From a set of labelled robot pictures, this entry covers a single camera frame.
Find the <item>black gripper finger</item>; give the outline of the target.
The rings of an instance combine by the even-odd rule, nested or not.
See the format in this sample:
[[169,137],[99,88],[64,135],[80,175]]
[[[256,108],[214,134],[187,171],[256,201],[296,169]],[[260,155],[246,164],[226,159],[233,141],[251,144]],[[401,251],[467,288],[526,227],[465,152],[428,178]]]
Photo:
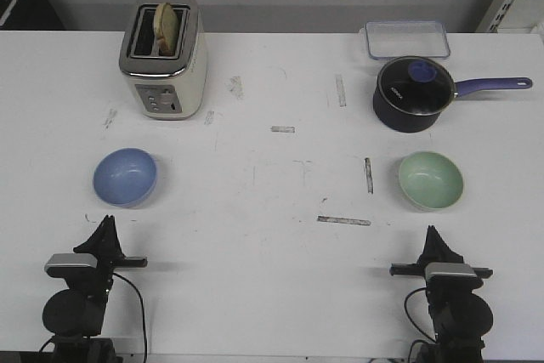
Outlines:
[[89,238],[82,244],[76,246],[76,249],[97,249],[100,246],[100,242],[105,237],[108,225],[110,224],[110,215],[105,215],[100,222],[96,230],[89,236]]
[[121,249],[121,244],[118,238],[117,229],[116,229],[116,220],[113,215],[110,216],[110,237],[112,242],[112,247],[115,249]]
[[434,226],[427,227],[425,243],[422,251],[423,257],[432,257],[434,255]]
[[454,252],[444,241],[444,239],[441,237],[438,230],[433,227],[433,245],[434,245],[434,251],[437,258],[461,258],[462,255],[458,254],[457,252]]

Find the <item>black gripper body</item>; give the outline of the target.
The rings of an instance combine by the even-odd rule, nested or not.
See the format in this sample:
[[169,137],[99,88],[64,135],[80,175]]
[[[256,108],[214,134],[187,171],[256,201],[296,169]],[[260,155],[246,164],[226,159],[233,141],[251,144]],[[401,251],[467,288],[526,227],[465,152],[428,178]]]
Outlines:
[[70,257],[65,282],[84,295],[106,295],[117,269],[145,268],[148,264],[147,257],[127,257],[121,250],[92,254],[74,249]]
[[391,264],[391,276],[421,277],[428,293],[470,293],[493,276],[489,268],[473,267],[464,262],[420,261],[413,264]]

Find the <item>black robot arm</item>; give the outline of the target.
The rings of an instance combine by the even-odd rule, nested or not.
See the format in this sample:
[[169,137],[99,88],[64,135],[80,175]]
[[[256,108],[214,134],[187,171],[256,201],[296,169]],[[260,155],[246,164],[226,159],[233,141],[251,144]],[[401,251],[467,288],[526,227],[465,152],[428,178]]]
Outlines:
[[409,292],[404,309],[417,292],[424,292],[433,335],[419,325],[423,335],[412,342],[419,345],[415,357],[408,362],[481,362],[485,343],[482,337],[493,326],[490,306],[473,291],[493,275],[489,268],[477,268],[464,261],[445,243],[432,225],[428,226],[424,247],[414,264],[392,264],[391,275],[421,277],[425,286]]
[[42,310],[42,323],[52,333],[43,345],[54,346],[52,362],[122,362],[114,342],[101,337],[106,305],[114,279],[126,282],[139,299],[143,335],[143,361],[148,358],[145,303],[140,290],[117,269],[144,268],[145,257],[128,257],[121,248],[116,221],[106,215],[93,234],[70,253],[53,254],[44,266],[67,288],[55,293]]

